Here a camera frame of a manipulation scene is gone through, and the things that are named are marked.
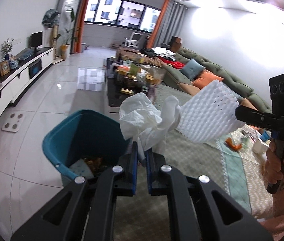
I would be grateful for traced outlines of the right hand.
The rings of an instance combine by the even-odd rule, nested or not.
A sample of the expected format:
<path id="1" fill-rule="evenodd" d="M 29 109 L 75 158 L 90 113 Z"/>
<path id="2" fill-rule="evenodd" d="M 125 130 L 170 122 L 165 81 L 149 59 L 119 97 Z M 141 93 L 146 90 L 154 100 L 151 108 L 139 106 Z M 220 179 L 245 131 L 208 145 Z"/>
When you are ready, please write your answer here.
<path id="1" fill-rule="evenodd" d="M 276 156 L 276 143 L 271 140 L 266 151 L 267 160 L 264 167 L 264 177 L 269 184 L 276 184 L 278 181 L 284 183 L 284 159 L 281 161 Z"/>

